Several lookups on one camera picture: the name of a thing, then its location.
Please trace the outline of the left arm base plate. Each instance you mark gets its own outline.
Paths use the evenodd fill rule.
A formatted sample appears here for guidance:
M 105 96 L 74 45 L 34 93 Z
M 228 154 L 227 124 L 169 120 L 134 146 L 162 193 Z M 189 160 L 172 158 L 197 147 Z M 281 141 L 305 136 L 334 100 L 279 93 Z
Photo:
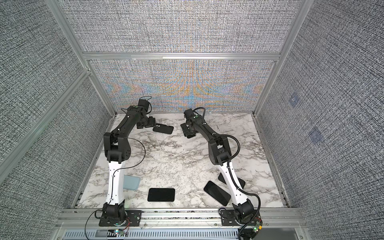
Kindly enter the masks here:
M 142 219 L 141 210 L 126 210 L 126 217 L 121 220 L 119 217 L 107 217 L 102 214 L 99 221 L 99 227 L 126 227 L 130 223 L 130 227 L 138 227 Z

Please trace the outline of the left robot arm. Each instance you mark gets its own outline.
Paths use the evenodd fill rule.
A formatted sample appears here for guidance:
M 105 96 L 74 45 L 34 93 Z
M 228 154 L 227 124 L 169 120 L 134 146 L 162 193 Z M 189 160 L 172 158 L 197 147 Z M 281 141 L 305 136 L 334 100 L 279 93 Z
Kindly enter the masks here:
M 137 105 L 128 107 L 119 125 L 103 137 L 105 156 L 109 164 L 109 188 L 101 220 L 114 226 L 128 223 L 123 194 L 124 175 L 121 170 L 125 169 L 123 163 L 132 153 L 129 134 L 134 127 L 142 129 L 156 125 L 156 119 L 148 117 L 151 111 L 152 105 L 146 100 L 140 100 Z

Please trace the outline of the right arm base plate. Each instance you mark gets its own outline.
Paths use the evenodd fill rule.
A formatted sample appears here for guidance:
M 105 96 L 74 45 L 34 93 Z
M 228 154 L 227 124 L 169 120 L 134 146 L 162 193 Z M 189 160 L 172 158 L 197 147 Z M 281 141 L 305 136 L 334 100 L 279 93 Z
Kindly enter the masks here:
M 246 223 L 248 223 L 252 218 L 251 216 L 249 219 L 246 219 L 244 221 L 237 220 L 233 209 L 220 208 L 218 212 L 221 218 L 222 226 L 225 226 L 225 227 L 243 226 Z M 257 226 L 257 227 L 262 226 L 263 220 L 261 219 L 260 216 L 254 217 L 252 221 L 249 223 L 249 225 Z

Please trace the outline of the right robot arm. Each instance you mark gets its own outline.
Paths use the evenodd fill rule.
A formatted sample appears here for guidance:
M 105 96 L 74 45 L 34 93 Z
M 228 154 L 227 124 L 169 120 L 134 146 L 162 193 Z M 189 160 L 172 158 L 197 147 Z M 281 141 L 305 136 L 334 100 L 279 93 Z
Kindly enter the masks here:
M 236 176 L 232 160 L 240 152 L 240 142 L 233 136 L 218 134 L 204 120 L 203 116 L 189 109 L 184 113 L 186 122 L 181 124 L 185 137 L 195 137 L 200 133 L 208 142 L 209 158 L 220 170 L 230 190 L 234 215 L 241 225 L 249 222 L 255 214 L 254 205 Z

